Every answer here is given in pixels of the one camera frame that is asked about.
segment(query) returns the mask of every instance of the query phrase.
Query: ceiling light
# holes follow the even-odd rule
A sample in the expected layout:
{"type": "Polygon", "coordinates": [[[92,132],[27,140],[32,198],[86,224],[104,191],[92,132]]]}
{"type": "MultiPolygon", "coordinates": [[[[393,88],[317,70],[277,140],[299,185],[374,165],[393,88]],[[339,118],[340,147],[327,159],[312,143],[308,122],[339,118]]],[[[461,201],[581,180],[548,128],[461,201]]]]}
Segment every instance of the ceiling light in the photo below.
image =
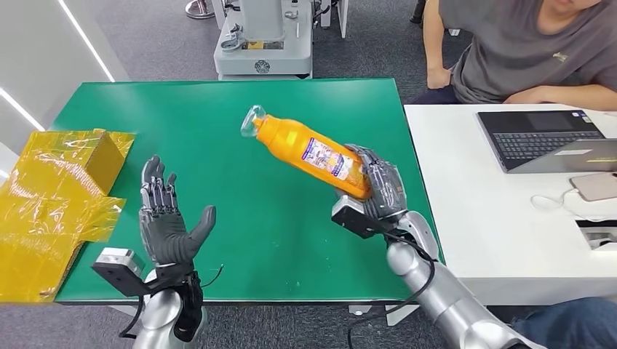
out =
{"type": "Polygon", "coordinates": [[[2,89],[1,87],[0,87],[0,96],[2,96],[5,100],[7,100],[7,102],[13,108],[15,108],[15,110],[18,111],[19,114],[21,114],[21,116],[23,116],[26,120],[28,120],[31,124],[33,124],[37,130],[39,131],[45,130],[45,128],[41,126],[41,124],[39,124],[39,122],[35,120],[32,117],[32,115],[30,115],[27,111],[25,111],[25,109],[16,100],[14,100],[13,97],[11,97],[11,95],[9,95],[6,91],[4,91],[4,89],[2,89]]]}
{"type": "Polygon", "coordinates": [[[107,77],[109,78],[109,81],[116,82],[116,79],[114,79],[114,77],[111,75],[111,73],[107,69],[107,66],[105,65],[105,63],[103,63],[103,60],[100,59],[100,56],[98,55],[92,43],[86,36],[86,33],[84,33],[84,31],[81,29],[81,26],[79,26],[79,23],[77,23],[77,20],[75,19],[71,11],[66,6],[64,0],[57,0],[57,1],[62,7],[62,9],[64,10],[64,13],[66,13],[66,16],[68,17],[68,19],[71,21],[71,23],[73,23],[73,27],[75,27],[75,29],[77,30],[77,33],[79,33],[81,38],[86,43],[86,46],[88,46],[88,48],[90,49],[90,52],[92,52],[92,55],[95,56],[95,59],[97,60],[98,65],[100,65],[100,67],[103,69],[103,71],[105,72],[105,75],[107,75],[107,77]]]}

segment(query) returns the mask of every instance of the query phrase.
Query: plastic bottle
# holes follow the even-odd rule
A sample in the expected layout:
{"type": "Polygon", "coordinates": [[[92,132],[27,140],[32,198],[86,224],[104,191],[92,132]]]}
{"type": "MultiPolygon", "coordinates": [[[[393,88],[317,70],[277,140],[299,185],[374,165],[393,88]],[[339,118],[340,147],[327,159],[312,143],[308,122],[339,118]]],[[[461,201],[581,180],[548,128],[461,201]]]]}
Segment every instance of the plastic bottle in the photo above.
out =
{"type": "Polygon", "coordinates": [[[275,118],[254,105],[240,132],[245,137],[257,137],[278,159],[356,198],[370,196],[359,157],[296,120],[275,118]]]}

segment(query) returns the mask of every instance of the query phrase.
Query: yellow plastic wrap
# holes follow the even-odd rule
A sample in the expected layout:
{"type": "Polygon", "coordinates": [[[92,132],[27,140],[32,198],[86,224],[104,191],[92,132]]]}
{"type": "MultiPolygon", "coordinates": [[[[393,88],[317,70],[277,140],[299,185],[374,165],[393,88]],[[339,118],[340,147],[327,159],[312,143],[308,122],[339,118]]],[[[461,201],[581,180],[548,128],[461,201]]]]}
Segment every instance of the yellow plastic wrap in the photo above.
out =
{"type": "Polygon", "coordinates": [[[0,188],[0,302],[51,302],[84,241],[106,241],[124,199],[107,197],[134,135],[33,132],[0,188]]]}

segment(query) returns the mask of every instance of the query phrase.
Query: white machine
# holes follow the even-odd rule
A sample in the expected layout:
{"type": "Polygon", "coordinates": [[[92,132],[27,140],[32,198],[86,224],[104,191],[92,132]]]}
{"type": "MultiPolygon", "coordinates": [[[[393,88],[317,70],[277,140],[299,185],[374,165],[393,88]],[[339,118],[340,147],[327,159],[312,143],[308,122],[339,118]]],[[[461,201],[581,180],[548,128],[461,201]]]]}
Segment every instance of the white machine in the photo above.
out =
{"type": "Polygon", "coordinates": [[[239,0],[226,7],[214,52],[219,80],[312,76],[311,0],[239,0]]]}

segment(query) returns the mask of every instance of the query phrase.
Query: laptop keyboard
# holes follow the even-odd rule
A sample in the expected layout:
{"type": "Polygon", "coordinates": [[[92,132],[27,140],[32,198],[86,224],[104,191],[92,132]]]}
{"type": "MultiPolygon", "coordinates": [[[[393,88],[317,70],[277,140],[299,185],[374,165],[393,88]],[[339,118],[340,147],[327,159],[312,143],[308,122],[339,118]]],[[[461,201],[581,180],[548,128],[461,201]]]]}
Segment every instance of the laptop keyboard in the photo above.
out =
{"type": "Polygon", "coordinates": [[[601,133],[590,132],[547,132],[547,133],[495,133],[501,155],[507,160],[536,159],[575,140],[598,140],[601,133]]]}

